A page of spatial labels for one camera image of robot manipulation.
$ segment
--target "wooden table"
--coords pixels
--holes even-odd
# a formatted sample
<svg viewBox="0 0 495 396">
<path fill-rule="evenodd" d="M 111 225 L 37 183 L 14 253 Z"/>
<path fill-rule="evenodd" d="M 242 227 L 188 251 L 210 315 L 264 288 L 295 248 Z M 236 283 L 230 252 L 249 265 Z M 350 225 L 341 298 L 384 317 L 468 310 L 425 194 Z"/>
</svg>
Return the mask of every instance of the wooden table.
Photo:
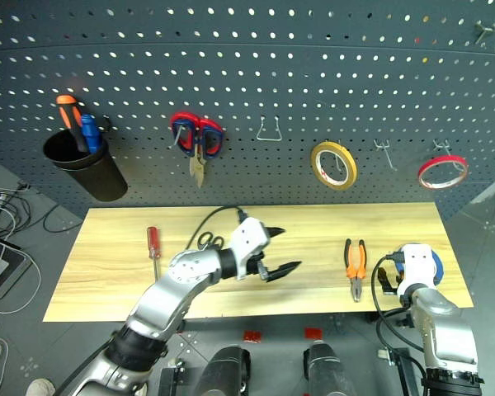
<svg viewBox="0 0 495 396">
<path fill-rule="evenodd" d="M 161 230 L 161 272 L 183 251 L 212 207 L 90 209 L 49 303 L 46 322 L 123 321 L 153 283 L 146 228 Z M 266 283 L 259 276 L 222 280 L 199 295 L 187 318 L 304 314 L 375 310 L 370 293 L 374 264 L 410 242 L 429 243 L 444 263 L 439 290 L 459 307 L 473 303 L 433 203 L 360 205 L 247 206 L 267 226 L 285 228 L 265 249 L 270 269 L 301 260 L 287 277 Z M 202 229 L 225 237 L 237 226 L 235 210 L 214 216 Z M 367 277 L 361 301 L 350 293 L 343 262 L 346 238 L 365 240 Z M 394 264 L 386 262 L 395 283 Z M 380 295 L 383 309 L 399 306 L 397 297 Z"/>
</svg>

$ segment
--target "pegboard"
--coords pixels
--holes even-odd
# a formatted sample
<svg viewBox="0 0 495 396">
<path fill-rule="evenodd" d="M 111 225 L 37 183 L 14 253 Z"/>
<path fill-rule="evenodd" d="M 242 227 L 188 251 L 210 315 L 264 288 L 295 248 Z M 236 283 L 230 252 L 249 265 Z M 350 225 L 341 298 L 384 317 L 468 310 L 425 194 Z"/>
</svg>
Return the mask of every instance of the pegboard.
<svg viewBox="0 0 495 396">
<path fill-rule="evenodd" d="M 475 45 L 479 20 L 495 23 L 495 1 L 0 2 L 0 163 L 78 215 L 436 200 L 447 218 L 495 180 L 495 32 Z M 105 136 L 129 183 L 120 200 L 93 200 L 44 158 L 43 143 L 63 128 L 62 93 L 111 118 Z M 188 158 L 168 149 L 175 111 L 225 129 L 201 189 Z M 261 115 L 268 133 L 279 116 L 281 142 L 255 139 Z M 325 139 L 357 161 L 347 191 L 311 171 L 310 151 Z M 389 140 L 397 171 L 374 139 Z M 433 139 L 467 158 L 460 186 L 417 184 L 423 162 L 444 153 Z M 333 158 L 323 162 L 337 172 Z"/>
</svg>

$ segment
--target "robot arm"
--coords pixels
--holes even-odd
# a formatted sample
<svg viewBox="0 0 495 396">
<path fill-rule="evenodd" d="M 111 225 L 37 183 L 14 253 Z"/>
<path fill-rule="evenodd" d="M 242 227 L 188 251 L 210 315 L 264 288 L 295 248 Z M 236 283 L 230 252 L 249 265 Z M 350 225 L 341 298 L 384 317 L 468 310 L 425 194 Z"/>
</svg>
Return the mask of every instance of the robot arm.
<svg viewBox="0 0 495 396">
<path fill-rule="evenodd" d="M 199 293 L 233 276 L 241 280 L 259 272 L 262 279 L 268 278 L 261 259 L 271 236 L 264 224 L 248 217 L 233 232 L 229 248 L 177 254 L 167 274 L 145 291 L 123 328 L 83 371 L 71 395 L 133 394 L 140 389 L 156 361 L 167 354 L 168 339 Z M 270 271 L 275 275 L 268 280 L 287 275 L 298 265 Z"/>
<path fill-rule="evenodd" d="M 480 395 L 478 358 L 471 327 L 460 309 L 435 287 L 431 247 L 412 243 L 402 248 L 403 281 L 397 294 L 422 334 L 430 395 Z"/>
</svg>

